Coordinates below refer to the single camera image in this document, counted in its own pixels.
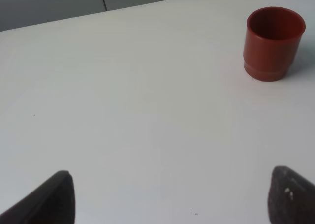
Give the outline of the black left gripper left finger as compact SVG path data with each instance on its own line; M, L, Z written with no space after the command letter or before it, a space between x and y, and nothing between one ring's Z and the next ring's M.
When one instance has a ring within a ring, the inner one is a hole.
M74 224L73 178L61 170L0 215L2 224Z

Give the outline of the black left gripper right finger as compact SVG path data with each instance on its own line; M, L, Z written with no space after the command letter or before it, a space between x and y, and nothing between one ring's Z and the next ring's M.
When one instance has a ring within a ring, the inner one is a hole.
M272 224L313 224L315 185L287 166L276 166L267 204Z

